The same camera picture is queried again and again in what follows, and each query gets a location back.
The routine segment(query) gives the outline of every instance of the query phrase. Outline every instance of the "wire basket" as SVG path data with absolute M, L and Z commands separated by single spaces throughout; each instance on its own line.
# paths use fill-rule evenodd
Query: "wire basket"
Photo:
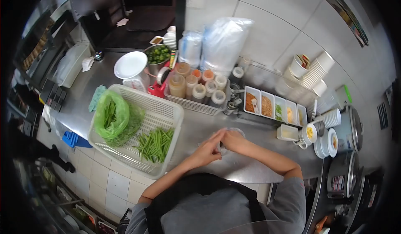
M 228 100 L 231 97 L 231 88 L 230 88 L 230 80 L 227 79 L 227 85 L 225 88 L 225 94 L 226 94 L 226 101 L 219 107 L 213 107 L 209 105 L 205 105 L 199 102 L 194 102 L 188 99 L 172 96 L 170 94 L 170 89 L 168 88 L 168 80 L 170 79 L 171 75 L 168 75 L 168 78 L 166 80 L 167 85 L 166 88 L 164 89 L 164 95 L 168 98 L 168 100 L 172 102 L 176 102 L 179 105 L 181 105 L 183 108 L 186 108 L 191 111 L 197 111 L 197 112 L 202 112 L 204 114 L 208 114 L 211 116 L 217 115 L 219 112 L 224 111 L 227 108 L 227 103 Z
M 148 135 L 150 131 L 157 127 L 162 127 L 164 130 L 175 128 L 167 156 L 163 163 L 141 161 L 138 150 L 133 148 L 133 146 L 139 146 L 136 136 L 133 136 L 121 147 L 109 147 L 103 138 L 95 132 L 93 118 L 88 133 L 89 143 L 112 160 L 117 161 L 138 174 L 153 180 L 158 179 L 165 174 L 167 164 L 173 155 L 184 119 L 184 109 L 174 102 L 123 85 L 112 85 L 109 87 L 109 90 L 117 92 L 127 102 L 131 102 L 146 110 L 145 118 L 137 134 L 145 133 Z

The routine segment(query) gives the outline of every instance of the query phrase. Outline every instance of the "green lid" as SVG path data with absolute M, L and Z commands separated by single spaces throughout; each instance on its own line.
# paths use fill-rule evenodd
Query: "green lid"
M 344 85 L 344 89 L 345 89 L 345 93 L 347 94 L 348 100 L 350 101 L 350 103 L 352 103 L 352 97 L 351 97 L 350 91 L 348 90 L 348 87 L 346 85 Z

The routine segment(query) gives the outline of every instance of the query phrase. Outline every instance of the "person's hand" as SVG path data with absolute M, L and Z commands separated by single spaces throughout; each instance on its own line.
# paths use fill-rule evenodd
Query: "person's hand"
M 225 133 L 225 129 L 217 131 L 208 140 L 204 141 L 183 163 L 187 164 L 190 169 L 194 169 L 221 159 L 221 153 L 217 151 L 216 145 L 220 143 Z
M 221 139 L 227 150 L 241 154 L 246 148 L 248 140 L 246 140 L 238 131 L 226 131 Z

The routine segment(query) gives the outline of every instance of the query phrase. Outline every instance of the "black apron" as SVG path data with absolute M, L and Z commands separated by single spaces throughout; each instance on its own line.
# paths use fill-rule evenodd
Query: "black apron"
M 226 188 L 235 188 L 248 199 L 252 222 L 266 220 L 256 199 L 256 191 L 209 173 L 197 173 L 181 178 L 173 186 L 155 197 L 149 207 L 145 208 L 149 234 L 163 234 L 160 218 L 184 198 L 194 193 L 202 196 L 210 195 Z

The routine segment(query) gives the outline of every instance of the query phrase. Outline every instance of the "rice cooker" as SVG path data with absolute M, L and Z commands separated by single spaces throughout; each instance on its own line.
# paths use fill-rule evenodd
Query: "rice cooker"
M 328 198 L 349 198 L 358 179 L 359 158 L 356 151 L 337 154 L 327 176 Z
M 338 138 L 338 153 L 360 151 L 362 148 L 363 124 L 357 110 L 347 105 L 341 113 L 341 124 L 334 127 Z

